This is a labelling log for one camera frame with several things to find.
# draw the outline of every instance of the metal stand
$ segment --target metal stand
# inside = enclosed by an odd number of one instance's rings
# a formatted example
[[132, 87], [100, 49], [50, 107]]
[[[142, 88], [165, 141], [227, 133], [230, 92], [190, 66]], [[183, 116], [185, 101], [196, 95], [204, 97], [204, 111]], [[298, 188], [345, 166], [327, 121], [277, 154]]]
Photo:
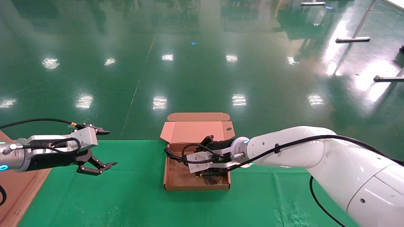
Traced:
[[396, 75], [396, 77], [380, 77], [376, 76], [373, 80], [375, 82], [404, 82], [404, 68]]
[[357, 37], [359, 34], [359, 31], [361, 30], [361, 28], [363, 27], [363, 25], [365, 24], [365, 21], [368, 19], [368, 16], [370, 14], [370, 12], [373, 10], [373, 8], [376, 5], [377, 0], [373, 0], [372, 3], [370, 4], [369, 8], [366, 10], [365, 15], [363, 16], [362, 20], [360, 21], [358, 27], [356, 28], [356, 31], [353, 33], [353, 36], [351, 38], [347, 37], [347, 38], [337, 38], [337, 40], [335, 40], [336, 42], [363, 42], [363, 41], [370, 41], [370, 37]]
[[323, 6], [325, 2], [316, 2], [316, 0], [312, 0], [311, 2], [302, 2], [300, 3], [301, 6]]

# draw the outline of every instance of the green tablecloth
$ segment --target green tablecloth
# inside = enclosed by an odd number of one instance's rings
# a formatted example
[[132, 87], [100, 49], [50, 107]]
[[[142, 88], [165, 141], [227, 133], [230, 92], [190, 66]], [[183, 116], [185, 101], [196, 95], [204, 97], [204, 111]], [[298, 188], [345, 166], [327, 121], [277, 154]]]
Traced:
[[[100, 176], [54, 168], [19, 227], [336, 227], [312, 199], [304, 169], [253, 165], [231, 173], [230, 191], [164, 191], [164, 141], [99, 141], [118, 165]], [[317, 183], [320, 202], [357, 226]]]

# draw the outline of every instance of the cardboard box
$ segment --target cardboard box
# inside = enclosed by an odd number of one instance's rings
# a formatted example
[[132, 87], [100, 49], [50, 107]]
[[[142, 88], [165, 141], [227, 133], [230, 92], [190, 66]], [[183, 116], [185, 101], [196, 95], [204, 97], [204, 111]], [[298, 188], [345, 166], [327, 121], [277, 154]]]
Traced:
[[[233, 123], [226, 113], [172, 113], [167, 120], [160, 138], [170, 143], [168, 147], [177, 156], [181, 156], [188, 143], [200, 143], [206, 136], [213, 135], [215, 141], [222, 141], [235, 135]], [[189, 147], [185, 154], [195, 150], [196, 147]], [[183, 163], [166, 158], [163, 186], [166, 191], [229, 190], [230, 173], [222, 176], [218, 184], [209, 185], [203, 177], [190, 173]]]

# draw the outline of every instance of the box flap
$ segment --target box flap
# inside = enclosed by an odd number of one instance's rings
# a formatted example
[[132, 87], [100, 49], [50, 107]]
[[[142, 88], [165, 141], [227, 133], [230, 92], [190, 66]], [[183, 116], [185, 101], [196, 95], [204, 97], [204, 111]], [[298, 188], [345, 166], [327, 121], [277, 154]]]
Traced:
[[173, 136], [175, 122], [165, 122], [163, 126], [163, 130], [161, 131], [160, 138], [163, 140], [170, 142], [171, 137]]
[[172, 113], [167, 117], [169, 122], [215, 122], [228, 121], [227, 113]]
[[160, 138], [169, 143], [200, 143], [210, 135], [215, 141], [222, 141], [235, 135], [226, 113], [172, 113], [167, 119]]

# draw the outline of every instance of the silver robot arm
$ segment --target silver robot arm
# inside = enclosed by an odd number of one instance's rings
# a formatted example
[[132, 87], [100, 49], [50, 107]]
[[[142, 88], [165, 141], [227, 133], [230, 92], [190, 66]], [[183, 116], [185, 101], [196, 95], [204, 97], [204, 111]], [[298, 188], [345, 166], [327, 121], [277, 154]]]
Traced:
[[[263, 155], [274, 147], [322, 135], [330, 139], [315, 139]], [[225, 159], [205, 164], [188, 163], [189, 170], [204, 176], [209, 168], [231, 170], [232, 166], [246, 164], [263, 155], [254, 163], [305, 168], [359, 226], [403, 226], [404, 167], [363, 146], [331, 137], [337, 135], [329, 129], [301, 126], [252, 139], [236, 138], [228, 142], [228, 147], [219, 149], [212, 143], [206, 146]], [[186, 159], [203, 161], [213, 157], [210, 152], [200, 151], [187, 155]]]
[[[98, 145], [97, 135], [107, 134], [102, 128], [84, 124], [84, 128], [68, 135], [35, 135], [0, 144], [0, 171], [25, 172], [75, 164], [78, 173], [97, 176], [117, 164], [105, 164], [92, 154], [91, 148]], [[95, 168], [85, 167], [86, 162]]]

